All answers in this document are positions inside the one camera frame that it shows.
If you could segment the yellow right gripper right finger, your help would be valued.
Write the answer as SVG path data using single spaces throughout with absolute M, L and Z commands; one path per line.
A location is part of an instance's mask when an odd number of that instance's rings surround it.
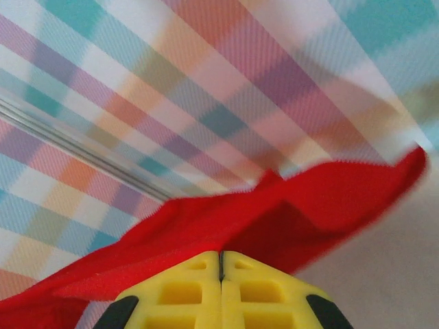
M 321 289 L 238 252 L 219 255 L 223 328 L 352 328 Z

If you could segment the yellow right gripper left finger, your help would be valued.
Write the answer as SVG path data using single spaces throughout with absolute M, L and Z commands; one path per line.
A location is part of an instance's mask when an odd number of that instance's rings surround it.
M 221 328 L 220 256 L 215 251 L 122 291 L 95 328 Z

